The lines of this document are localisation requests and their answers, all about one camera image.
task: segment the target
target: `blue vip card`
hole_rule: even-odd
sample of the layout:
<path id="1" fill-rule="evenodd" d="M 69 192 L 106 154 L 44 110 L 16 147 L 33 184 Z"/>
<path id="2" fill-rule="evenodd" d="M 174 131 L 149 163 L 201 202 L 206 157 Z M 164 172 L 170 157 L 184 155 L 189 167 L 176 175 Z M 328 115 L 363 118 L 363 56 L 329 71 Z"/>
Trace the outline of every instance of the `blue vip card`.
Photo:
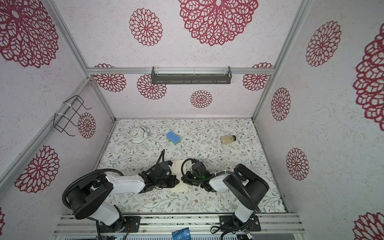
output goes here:
<path id="1" fill-rule="evenodd" d="M 172 233 L 173 240 L 191 240 L 191 234 L 189 228 L 183 228 Z"/>

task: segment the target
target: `clock face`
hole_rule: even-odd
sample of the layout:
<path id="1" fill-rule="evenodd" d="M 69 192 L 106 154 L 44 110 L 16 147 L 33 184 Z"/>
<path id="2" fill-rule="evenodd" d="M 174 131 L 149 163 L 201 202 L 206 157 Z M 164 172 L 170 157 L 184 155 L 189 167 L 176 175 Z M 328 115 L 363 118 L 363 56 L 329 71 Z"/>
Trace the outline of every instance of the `clock face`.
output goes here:
<path id="1" fill-rule="evenodd" d="M 130 134 L 132 138 L 141 137 L 144 134 L 144 130 L 141 128 L 134 128 L 131 130 Z"/>

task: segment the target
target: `black mounting plate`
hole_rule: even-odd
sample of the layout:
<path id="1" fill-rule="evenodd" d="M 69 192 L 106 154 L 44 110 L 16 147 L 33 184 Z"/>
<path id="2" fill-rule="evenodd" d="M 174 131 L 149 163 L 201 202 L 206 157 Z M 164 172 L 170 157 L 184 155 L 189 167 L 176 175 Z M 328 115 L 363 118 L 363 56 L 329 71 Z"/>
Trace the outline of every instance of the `black mounting plate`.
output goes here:
<path id="1" fill-rule="evenodd" d="M 139 226 L 140 226 L 140 219 L 141 217 L 137 216 L 131 216 L 131 217 L 125 217 L 126 222 L 130 225 L 129 232 L 138 232 Z M 120 232 L 127 232 L 128 228 L 127 226 L 124 227 Z M 100 232 L 102 233 L 113 233 L 111 228 L 108 228 L 108 226 L 100 226 Z"/>
<path id="2" fill-rule="evenodd" d="M 254 215 L 253 220 L 251 220 L 252 224 L 248 224 L 247 228 L 248 231 L 252 232 L 260 232 L 262 229 L 260 227 L 259 218 Z M 220 227 L 226 228 L 226 229 L 234 229 L 236 228 L 233 224 L 233 217 L 232 216 L 220 216 Z"/>

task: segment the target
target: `large red mandala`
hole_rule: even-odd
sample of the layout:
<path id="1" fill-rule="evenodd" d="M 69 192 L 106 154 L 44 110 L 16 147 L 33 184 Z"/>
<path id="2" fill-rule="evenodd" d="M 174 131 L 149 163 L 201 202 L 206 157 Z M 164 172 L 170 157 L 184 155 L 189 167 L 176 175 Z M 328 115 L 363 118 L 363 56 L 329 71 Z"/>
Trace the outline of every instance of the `large red mandala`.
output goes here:
<path id="1" fill-rule="evenodd" d="M 1 207 L 0 207 L 0 236 L 2 235 L 3 226 L 5 225 L 4 217 L 5 217 L 5 214 L 1 212 Z"/>
<path id="2" fill-rule="evenodd" d="M 91 138 L 96 131 L 96 122 L 90 113 L 83 113 L 77 122 L 79 133 L 84 138 Z"/>
<path id="3" fill-rule="evenodd" d="M 23 67 L 49 65 L 59 49 L 55 25 L 39 0 L 0 1 L 0 50 Z"/>
<path id="4" fill-rule="evenodd" d="M 253 68 L 273 68 L 270 63 L 259 63 L 253 66 Z M 263 89 L 269 75 L 267 74 L 246 74 L 243 77 L 243 85 L 246 89 L 257 91 Z"/>
<path id="5" fill-rule="evenodd" d="M 356 66 L 356 103 L 365 110 L 364 117 L 373 119 L 384 131 L 384 23 L 375 40 L 364 49 L 365 55 Z"/>
<path id="6" fill-rule="evenodd" d="M 191 103 L 197 108 L 205 108 L 212 102 L 212 95 L 208 91 L 198 90 L 192 93 Z"/>
<path id="7" fill-rule="evenodd" d="M 58 169 L 57 153 L 50 146 L 43 146 L 15 181 L 15 187 L 22 192 L 41 191 L 55 179 Z"/>
<path id="8" fill-rule="evenodd" d="M 110 64 L 99 64 L 96 68 L 114 68 Z M 100 87 L 110 92 L 120 92 L 125 88 L 126 82 L 123 74 L 95 74 L 95 81 Z"/>
<path id="9" fill-rule="evenodd" d="M 384 216 L 377 212 L 372 214 L 367 212 L 355 221 L 353 228 L 355 240 L 383 240 L 384 239 Z"/>
<path id="10" fill-rule="evenodd" d="M 144 46 L 157 44 L 163 36 L 159 18 L 148 9 L 137 9 L 131 15 L 129 28 L 135 39 Z"/>
<path id="11" fill-rule="evenodd" d="M 296 180 L 304 180 L 308 175 L 307 156 L 298 148 L 292 148 L 287 155 L 286 160 L 289 174 Z"/>
<path id="12" fill-rule="evenodd" d="M 223 45 L 252 21 L 257 0 L 179 0 L 184 27 L 201 43 Z"/>
<path id="13" fill-rule="evenodd" d="M 271 112 L 274 119 L 281 121 L 287 117 L 291 108 L 291 96 L 285 88 L 279 88 L 272 97 Z"/>
<path id="14" fill-rule="evenodd" d="M 160 99 L 167 92 L 167 86 L 163 84 L 152 84 L 149 74 L 141 76 L 137 80 L 137 89 L 144 97 L 148 99 Z"/>
<path id="15" fill-rule="evenodd" d="M 340 25 L 330 21 L 321 25 L 311 37 L 307 47 L 307 62 L 317 67 L 327 62 L 336 51 L 340 42 Z"/>

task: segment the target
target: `bottle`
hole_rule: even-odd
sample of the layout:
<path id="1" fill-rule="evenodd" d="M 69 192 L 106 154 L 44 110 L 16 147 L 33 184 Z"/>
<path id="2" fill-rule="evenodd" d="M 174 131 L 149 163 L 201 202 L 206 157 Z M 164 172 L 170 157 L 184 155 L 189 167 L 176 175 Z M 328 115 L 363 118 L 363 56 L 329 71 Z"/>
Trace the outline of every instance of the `bottle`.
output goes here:
<path id="1" fill-rule="evenodd" d="M 231 143 L 231 142 L 234 142 L 234 141 L 236 141 L 236 136 L 235 135 L 229 135 L 229 136 L 225 136 L 225 137 L 221 137 L 220 138 L 221 144 L 228 144 L 228 143 Z"/>

